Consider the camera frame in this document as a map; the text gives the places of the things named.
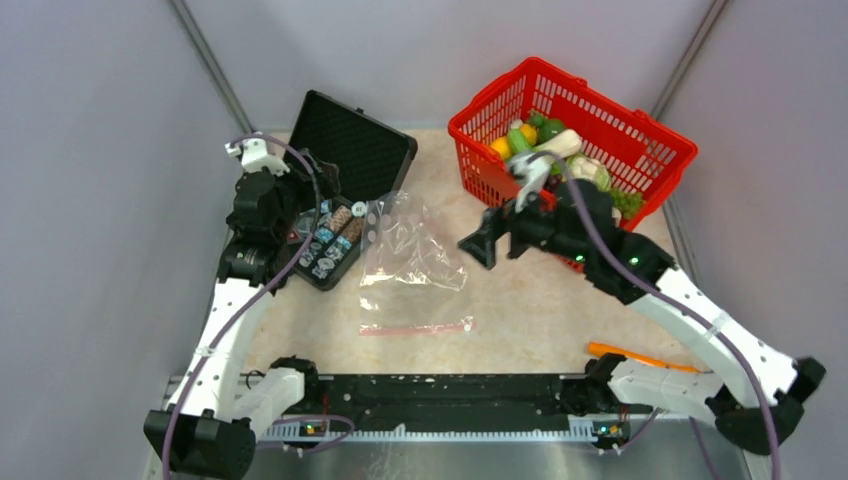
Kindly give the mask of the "clear zip top bag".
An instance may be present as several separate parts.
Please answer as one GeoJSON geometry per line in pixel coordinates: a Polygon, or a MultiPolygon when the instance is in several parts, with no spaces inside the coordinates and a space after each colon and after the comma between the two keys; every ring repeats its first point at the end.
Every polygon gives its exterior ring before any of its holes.
{"type": "Polygon", "coordinates": [[[359,333],[469,332],[468,271],[442,217],[392,191],[368,204],[361,243],[359,333]]]}

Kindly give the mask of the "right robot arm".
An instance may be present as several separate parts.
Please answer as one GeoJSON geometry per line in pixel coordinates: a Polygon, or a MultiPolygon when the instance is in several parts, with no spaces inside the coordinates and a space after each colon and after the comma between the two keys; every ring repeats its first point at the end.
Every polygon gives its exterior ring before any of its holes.
{"type": "Polygon", "coordinates": [[[619,227],[613,199],[586,180],[563,184],[554,205],[528,190],[485,210],[458,246],[486,268],[496,244],[510,258],[535,248],[579,263],[597,290],[660,325],[697,356],[702,373],[605,354],[587,369],[586,397],[600,412],[639,404],[713,425],[746,452],[775,456],[795,431],[826,370],[811,357],[777,351],[710,300],[670,254],[619,227]]]}

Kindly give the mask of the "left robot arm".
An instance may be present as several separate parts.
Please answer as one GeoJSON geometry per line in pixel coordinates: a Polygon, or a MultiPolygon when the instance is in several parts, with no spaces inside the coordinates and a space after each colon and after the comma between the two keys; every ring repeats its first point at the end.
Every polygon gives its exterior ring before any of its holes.
{"type": "Polygon", "coordinates": [[[263,168],[237,181],[201,337],[167,404],[144,422],[162,478],[241,479],[259,437],[287,408],[303,414],[319,404],[318,383],[291,367],[272,368],[249,393],[237,390],[260,320],[306,250],[288,244],[297,217],[324,197],[312,170],[263,168]]]}

